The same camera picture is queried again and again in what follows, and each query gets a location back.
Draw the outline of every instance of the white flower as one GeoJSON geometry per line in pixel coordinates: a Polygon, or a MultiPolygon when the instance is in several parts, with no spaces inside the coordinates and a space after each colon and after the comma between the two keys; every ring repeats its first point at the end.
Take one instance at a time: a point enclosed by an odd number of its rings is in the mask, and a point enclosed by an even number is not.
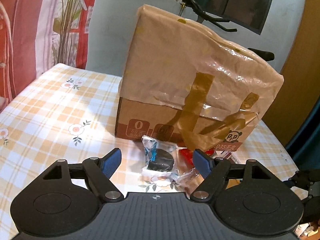
{"type": "Polygon", "coordinates": [[[69,83],[69,82],[63,83],[63,84],[61,85],[61,87],[65,88],[65,89],[73,88],[73,86],[74,86],[74,84],[69,83]]]}
{"type": "Polygon", "coordinates": [[[0,140],[6,138],[8,136],[8,133],[9,133],[8,129],[6,128],[0,129],[0,140]]]}
{"type": "Polygon", "coordinates": [[[82,134],[83,131],[84,131],[83,126],[78,124],[78,123],[72,124],[69,127],[69,132],[70,132],[71,135],[78,136],[78,135],[82,134]]]}
{"type": "Polygon", "coordinates": [[[170,193],[169,190],[161,189],[157,193],[170,193]]]}
{"type": "Polygon", "coordinates": [[[158,187],[167,187],[171,184],[171,181],[168,177],[157,177],[154,176],[151,178],[152,182],[155,183],[158,187]]]}

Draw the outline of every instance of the flower print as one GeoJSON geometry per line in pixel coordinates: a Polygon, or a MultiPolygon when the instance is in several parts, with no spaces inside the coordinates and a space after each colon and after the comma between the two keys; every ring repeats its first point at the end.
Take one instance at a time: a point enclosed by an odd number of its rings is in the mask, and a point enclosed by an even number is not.
{"type": "Polygon", "coordinates": [[[78,123],[74,123],[74,124],[70,125],[70,127],[69,127],[70,134],[76,136],[73,138],[73,142],[75,143],[75,146],[77,146],[78,143],[81,143],[82,138],[80,138],[79,135],[84,132],[84,127],[86,125],[90,125],[90,124],[91,124],[91,121],[85,120],[85,122],[83,122],[83,125],[78,124],[78,123]]]}
{"type": "Polygon", "coordinates": [[[69,132],[71,135],[79,136],[84,132],[84,128],[81,124],[75,123],[70,125],[69,132]]]}
{"type": "Polygon", "coordinates": [[[79,90],[80,86],[79,85],[74,85],[72,88],[76,89],[76,90],[79,90]]]}
{"type": "Polygon", "coordinates": [[[0,140],[5,139],[8,136],[8,133],[9,133],[8,129],[6,128],[0,129],[0,140]]]}
{"type": "Polygon", "coordinates": [[[157,193],[169,193],[169,192],[170,192],[169,190],[161,189],[157,193]]]}
{"type": "Polygon", "coordinates": [[[167,187],[171,184],[171,181],[168,177],[157,177],[154,176],[151,178],[151,181],[156,184],[158,187],[167,187]]]}
{"type": "Polygon", "coordinates": [[[69,88],[73,88],[73,87],[74,87],[74,84],[69,83],[69,82],[66,82],[66,83],[63,83],[63,84],[61,85],[61,87],[65,88],[65,89],[69,89],[69,88]]]}
{"type": "Polygon", "coordinates": [[[8,139],[6,139],[6,137],[8,136],[8,129],[6,128],[2,128],[0,129],[0,140],[3,139],[3,145],[7,146],[7,144],[9,143],[8,139]]]}

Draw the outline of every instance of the round pad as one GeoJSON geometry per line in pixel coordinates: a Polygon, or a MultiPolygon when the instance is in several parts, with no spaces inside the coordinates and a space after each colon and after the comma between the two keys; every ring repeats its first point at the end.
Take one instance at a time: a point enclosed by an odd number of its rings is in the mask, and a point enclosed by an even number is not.
{"type": "Polygon", "coordinates": [[[32,183],[12,202],[11,216],[19,231],[43,237],[65,235],[88,224],[97,214],[99,202],[89,190],[43,180],[32,183]]]}
{"type": "Polygon", "coordinates": [[[253,236],[293,231],[303,205],[288,187],[271,179],[243,182],[221,192],[214,209],[229,227],[253,236]]]}
{"type": "Polygon", "coordinates": [[[174,165],[173,156],[163,149],[156,149],[156,158],[149,161],[148,170],[172,171],[174,165]]]}

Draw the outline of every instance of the white wall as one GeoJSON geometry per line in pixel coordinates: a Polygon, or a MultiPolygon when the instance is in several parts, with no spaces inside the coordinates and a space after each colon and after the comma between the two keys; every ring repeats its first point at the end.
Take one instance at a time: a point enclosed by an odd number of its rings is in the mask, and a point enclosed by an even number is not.
{"type": "MultiPolygon", "coordinates": [[[[305,0],[272,0],[270,11],[261,35],[235,23],[222,23],[238,29],[227,33],[204,21],[225,39],[244,47],[271,51],[275,60],[269,62],[280,72],[294,41],[305,0]]],[[[87,69],[122,76],[127,52],[136,24],[136,11],[143,4],[178,14],[180,5],[174,0],[95,0],[89,28],[87,69]]],[[[185,18],[197,19],[191,8],[186,8],[185,18]]]]}

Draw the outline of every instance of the wooden door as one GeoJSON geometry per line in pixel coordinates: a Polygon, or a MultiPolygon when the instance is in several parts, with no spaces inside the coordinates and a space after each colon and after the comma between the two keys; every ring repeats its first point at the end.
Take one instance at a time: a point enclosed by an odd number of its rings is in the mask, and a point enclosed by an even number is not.
{"type": "Polygon", "coordinates": [[[306,0],[297,36],[281,71],[284,84],[262,118],[284,146],[320,95],[319,8],[320,0],[306,0]]]}

